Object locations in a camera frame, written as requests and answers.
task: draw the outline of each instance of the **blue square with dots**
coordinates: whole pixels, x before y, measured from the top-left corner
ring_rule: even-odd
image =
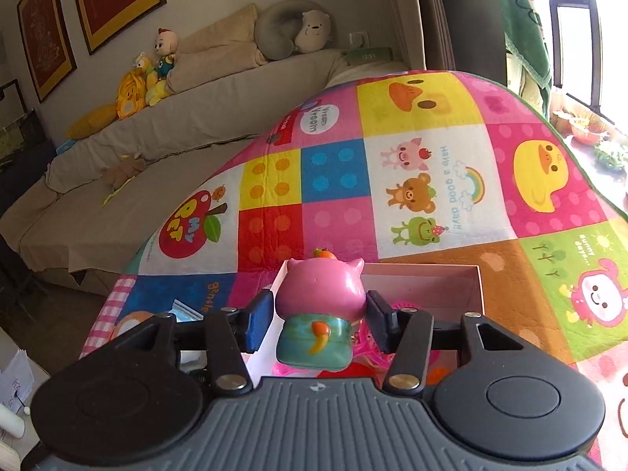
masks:
[[[363,140],[301,149],[303,203],[370,195]]]

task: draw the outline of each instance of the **floor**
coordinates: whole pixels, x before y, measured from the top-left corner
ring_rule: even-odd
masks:
[[[0,306],[0,327],[44,370],[55,374],[79,357],[105,297],[44,286],[47,294],[34,292],[22,299],[34,320],[18,307]]]

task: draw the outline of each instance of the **pig figurine ear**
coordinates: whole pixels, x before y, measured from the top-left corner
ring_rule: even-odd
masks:
[[[302,260],[290,259],[287,264],[288,270],[292,269],[299,262],[302,262]]]
[[[348,262],[347,265],[355,269],[357,274],[362,274],[362,269],[364,269],[364,259],[356,259]]]

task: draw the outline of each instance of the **pink box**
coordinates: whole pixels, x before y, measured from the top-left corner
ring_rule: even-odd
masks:
[[[284,262],[269,287],[273,294],[277,294],[287,271]],[[482,281],[477,265],[367,263],[361,279],[365,291],[378,291],[390,304],[398,301],[412,303],[437,320],[458,322],[467,311],[484,313]],[[282,327],[283,320],[275,313],[259,351],[244,355],[255,385],[262,376],[272,375]],[[443,358],[438,360],[440,364],[452,363],[450,354]]]

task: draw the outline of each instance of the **yellow plush toy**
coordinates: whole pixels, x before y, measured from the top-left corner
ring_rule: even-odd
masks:
[[[139,54],[135,61],[135,66],[142,69],[146,76],[146,105],[155,106],[159,101],[170,96],[166,89],[166,80],[158,81],[158,73],[155,65],[146,53]]]
[[[120,81],[115,110],[119,119],[124,119],[146,107],[146,80],[141,69],[126,73]]]
[[[71,140],[81,140],[105,129],[115,119],[117,119],[115,104],[107,104],[83,115],[70,126],[65,135]]]

